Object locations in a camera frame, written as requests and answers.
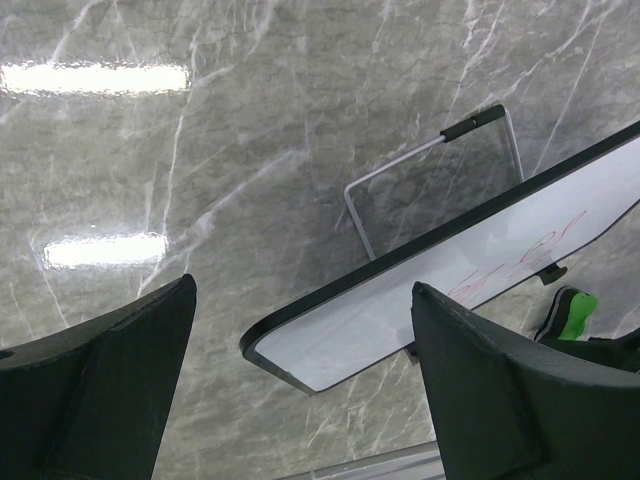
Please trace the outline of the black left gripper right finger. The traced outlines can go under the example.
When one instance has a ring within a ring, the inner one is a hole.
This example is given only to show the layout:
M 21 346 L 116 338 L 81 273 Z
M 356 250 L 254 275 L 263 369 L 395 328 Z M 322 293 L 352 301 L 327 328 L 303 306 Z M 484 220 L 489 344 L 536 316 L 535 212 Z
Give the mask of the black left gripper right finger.
M 415 343 L 449 479 L 635 479 L 639 372 L 561 353 L 416 283 Z

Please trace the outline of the white board with black frame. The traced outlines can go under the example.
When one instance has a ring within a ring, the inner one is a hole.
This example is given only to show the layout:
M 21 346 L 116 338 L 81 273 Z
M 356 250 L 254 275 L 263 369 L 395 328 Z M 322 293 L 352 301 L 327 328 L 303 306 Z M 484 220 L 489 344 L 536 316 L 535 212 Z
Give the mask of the white board with black frame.
M 241 354 L 306 394 L 324 392 L 413 342 L 416 283 L 476 308 L 594 242 L 638 201 L 630 125 L 267 315 Z

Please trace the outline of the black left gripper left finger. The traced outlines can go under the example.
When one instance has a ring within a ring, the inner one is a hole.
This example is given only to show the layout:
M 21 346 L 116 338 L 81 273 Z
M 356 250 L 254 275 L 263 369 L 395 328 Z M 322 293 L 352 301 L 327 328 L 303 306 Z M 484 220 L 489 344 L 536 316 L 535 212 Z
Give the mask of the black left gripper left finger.
M 1 352 L 4 479 L 149 479 L 197 305 L 185 274 Z

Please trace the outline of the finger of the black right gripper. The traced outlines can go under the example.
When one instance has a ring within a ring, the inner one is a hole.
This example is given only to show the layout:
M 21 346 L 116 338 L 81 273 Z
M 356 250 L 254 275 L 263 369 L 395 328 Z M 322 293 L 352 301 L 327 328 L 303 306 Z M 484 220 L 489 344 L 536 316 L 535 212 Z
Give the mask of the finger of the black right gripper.
M 542 344 L 561 353 L 631 373 L 639 372 L 639 330 L 615 339 L 542 339 Z

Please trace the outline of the green bone-shaped eraser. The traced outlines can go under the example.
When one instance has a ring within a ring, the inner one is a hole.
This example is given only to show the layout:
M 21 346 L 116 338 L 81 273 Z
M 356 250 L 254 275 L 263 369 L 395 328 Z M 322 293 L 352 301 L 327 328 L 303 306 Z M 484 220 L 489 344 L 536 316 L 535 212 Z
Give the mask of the green bone-shaped eraser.
M 542 326 L 534 336 L 536 342 L 574 341 L 583 333 L 589 317 L 598 307 L 598 299 L 583 290 L 564 286 L 555 294 Z

